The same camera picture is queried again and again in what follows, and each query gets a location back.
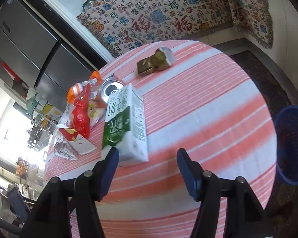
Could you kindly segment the white newspaper wrapper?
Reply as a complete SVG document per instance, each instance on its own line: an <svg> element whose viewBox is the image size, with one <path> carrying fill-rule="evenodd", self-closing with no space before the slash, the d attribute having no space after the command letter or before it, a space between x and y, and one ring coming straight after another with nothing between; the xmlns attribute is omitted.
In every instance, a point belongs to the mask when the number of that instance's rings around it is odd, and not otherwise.
<svg viewBox="0 0 298 238"><path fill-rule="evenodd" d="M78 156L77 152L68 141L64 138L59 130L55 130L52 136L51 144L50 144L51 151L61 158L65 158L67 160L77 161Z"/></svg>

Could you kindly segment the orange red snack bag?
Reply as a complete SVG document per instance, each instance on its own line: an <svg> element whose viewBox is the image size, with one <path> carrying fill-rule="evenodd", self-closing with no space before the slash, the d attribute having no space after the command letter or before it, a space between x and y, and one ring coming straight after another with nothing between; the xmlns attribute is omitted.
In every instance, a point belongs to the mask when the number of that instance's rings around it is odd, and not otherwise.
<svg viewBox="0 0 298 238"><path fill-rule="evenodd" d="M86 139L105 111L100 96L102 83L100 73L94 71L87 81L74 84L67 93L67 106L62 115L64 124Z"/></svg>

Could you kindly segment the green white milk carton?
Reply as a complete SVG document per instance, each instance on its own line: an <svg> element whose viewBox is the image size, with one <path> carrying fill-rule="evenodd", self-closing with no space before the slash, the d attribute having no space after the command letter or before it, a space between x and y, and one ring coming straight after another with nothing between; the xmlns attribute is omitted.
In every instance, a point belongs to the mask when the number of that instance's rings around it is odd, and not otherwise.
<svg viewBox="0 0 298 238"><path fill-rule="evenodd" d="M105 115L101 157L111 148L119 151L119 166L149 161L142 96L130 83L109 96Z"/></svg>

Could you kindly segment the brown snack wrapper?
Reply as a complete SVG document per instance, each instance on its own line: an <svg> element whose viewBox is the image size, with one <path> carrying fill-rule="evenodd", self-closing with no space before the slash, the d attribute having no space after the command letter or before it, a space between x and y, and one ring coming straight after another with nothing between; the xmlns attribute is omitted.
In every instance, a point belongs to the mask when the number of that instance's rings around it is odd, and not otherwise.
<svg viewBox="0 0 298 238"><path fill-rule="evenodd" d="M176 58L171 49L160 47L150 57L137 62L137 72L138 75L149 75L151 73L166 70L175 62Z"/></svg>

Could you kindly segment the blue plastic trash basket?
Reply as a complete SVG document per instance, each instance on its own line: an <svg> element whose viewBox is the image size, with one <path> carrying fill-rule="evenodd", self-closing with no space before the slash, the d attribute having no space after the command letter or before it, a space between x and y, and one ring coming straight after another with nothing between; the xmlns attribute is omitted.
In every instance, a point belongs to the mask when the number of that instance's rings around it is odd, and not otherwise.
<svg viewBox="0 0 298 238"><path fill-rule="evenodd" d="M277 173L291 186L298 186L298 106L283 108L275 117Z"/></svg>

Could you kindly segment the white lower kitchen cabinets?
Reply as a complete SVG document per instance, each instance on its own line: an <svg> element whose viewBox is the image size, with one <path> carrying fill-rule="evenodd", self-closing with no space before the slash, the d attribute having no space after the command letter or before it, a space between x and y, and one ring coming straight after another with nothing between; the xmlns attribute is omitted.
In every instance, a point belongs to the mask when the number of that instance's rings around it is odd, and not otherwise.
<svg viewBox="0 0 298 238"><path fill-rule="evenodd" d="M273 45L265 49L250 34L250 42L272 59L298 91L298 12L290 0L268 0L272 18Z"/></svg>

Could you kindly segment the hexagon patterned floor mat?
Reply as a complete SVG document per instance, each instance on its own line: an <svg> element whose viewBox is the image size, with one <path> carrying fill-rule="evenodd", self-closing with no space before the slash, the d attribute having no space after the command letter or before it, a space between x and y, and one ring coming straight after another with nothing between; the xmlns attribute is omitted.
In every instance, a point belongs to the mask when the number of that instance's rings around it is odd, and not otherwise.
<svg viewBox="0 0 298 238"><path fill-rule="evenodd" d="M272 118L275 118L281 109L291 105L281 85L251 51L234 54L231 58L255 82ZM265 211L273 224L276 237L298 237L298 186L290 186L276 175Z"/></svg>

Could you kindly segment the red white fries box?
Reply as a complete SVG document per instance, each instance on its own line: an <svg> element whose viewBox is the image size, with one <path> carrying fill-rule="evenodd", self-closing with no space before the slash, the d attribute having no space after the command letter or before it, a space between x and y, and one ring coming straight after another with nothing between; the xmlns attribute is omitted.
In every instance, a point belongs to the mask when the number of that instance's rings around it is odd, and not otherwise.
<svg viewBox="0 0 298 238"><path fill-rule="evenodd" d="M96 146L93 145L88 139L79 134L77 130L72 129L66 125L56 125L60 138L58 143L65 143L74 149L79 155L85 155L96 150Z"/></svg>

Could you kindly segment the white tiered storage rack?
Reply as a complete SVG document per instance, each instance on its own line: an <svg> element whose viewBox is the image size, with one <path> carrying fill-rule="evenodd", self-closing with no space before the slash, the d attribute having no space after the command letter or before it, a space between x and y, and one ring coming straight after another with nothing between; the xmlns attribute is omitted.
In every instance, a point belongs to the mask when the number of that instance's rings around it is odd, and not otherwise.
<svg viewBox="0 0 298 238"><path fill-rule="evenodd" d="M34 89L30 89L26 98L26 117L31 121L29 133L28 147L40 151L50 144L50 138L55 129L55 121L53 118L43 112L44 107L48 105Z"/></svg>

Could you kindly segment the yellow cardboard box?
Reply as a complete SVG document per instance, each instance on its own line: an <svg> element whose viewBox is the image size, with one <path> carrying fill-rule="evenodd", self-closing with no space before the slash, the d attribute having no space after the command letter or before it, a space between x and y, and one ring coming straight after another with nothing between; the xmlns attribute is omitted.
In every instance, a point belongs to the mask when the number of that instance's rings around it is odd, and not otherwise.
<svg viewBox="0 0 298 238"><path fill-rule="evenodd" d="M42 114L47 115L48 117L50 117L53 120L56 120L57 122L59 122L62 112L56 108L55 106L47 103L43 109L41 110Z"/></svg>

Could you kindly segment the crushed silver drink can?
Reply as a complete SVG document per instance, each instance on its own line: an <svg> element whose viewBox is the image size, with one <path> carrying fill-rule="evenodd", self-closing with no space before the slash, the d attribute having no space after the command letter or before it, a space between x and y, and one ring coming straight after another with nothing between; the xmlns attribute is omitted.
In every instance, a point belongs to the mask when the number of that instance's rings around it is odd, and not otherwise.
<svg viewBox="0 0 298 238"><path fill-rule="evenodd" d="M102 101L107 104L109 100L109 96L121 88L123 88L125 84L118 80L114 75L106 78L101 84L100 88L100 96Z"/></svg>

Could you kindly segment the grey multi-door refrigerator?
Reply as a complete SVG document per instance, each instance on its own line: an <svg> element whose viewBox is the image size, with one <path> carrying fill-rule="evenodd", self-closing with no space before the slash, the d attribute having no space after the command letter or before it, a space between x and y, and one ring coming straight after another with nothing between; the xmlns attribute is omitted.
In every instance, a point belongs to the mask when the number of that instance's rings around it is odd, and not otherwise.
<svg viewBox="0 0 298 238"><path fill-rule="evenodd" d="M63 111L69 88L106 62L43 0L0 2L0 79Z"/></svg>

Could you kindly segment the patterned fu-character cloth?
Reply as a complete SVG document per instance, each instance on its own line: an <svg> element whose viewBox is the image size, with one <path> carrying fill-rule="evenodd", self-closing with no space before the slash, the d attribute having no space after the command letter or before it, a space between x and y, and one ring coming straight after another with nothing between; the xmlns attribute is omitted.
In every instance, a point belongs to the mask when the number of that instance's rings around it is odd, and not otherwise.
<svg viewBox="0 0 298 238"><path fill-rule="evenodd" d="M118 57L152 42L194 39L233 27L273 44L268 0L96 0L77 20Z"/></svg>

